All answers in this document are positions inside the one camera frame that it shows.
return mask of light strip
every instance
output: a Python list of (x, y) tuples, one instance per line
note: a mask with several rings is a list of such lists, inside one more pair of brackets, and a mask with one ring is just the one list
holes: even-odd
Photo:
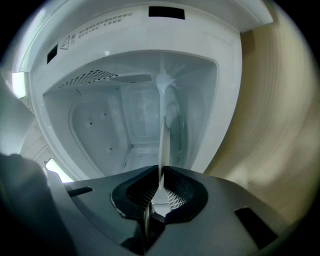
[(19, 99), (26, 96), (25, 73), (12, 73), (12, 89), (15, 96)]
[(62, 183), (73, 182), (73, 180), (68, 175), (66, 175), (66, 173), (59, 167), (56, 161), (52, 158), (46, 163), (45, 168), (47, 168), (49, 171), (57, 173)]

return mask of beige wall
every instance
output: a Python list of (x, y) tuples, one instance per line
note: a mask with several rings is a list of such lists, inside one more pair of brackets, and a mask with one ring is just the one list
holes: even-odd
[(205, 173), (240, 184), (292, 223), (320, 176), (320, 82), (300, 31), (268, 8), (274, 22), (241, 35), (236, 110)]

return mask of warning triangle symbol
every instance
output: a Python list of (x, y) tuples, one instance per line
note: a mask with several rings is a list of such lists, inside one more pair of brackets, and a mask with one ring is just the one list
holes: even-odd
[(70, 40), (70, 35), (68, 35), (68, 37), (64, 40), (64, 42), (61, 45), (60, 49), (68, 50), (69, 49), (69, 40)]

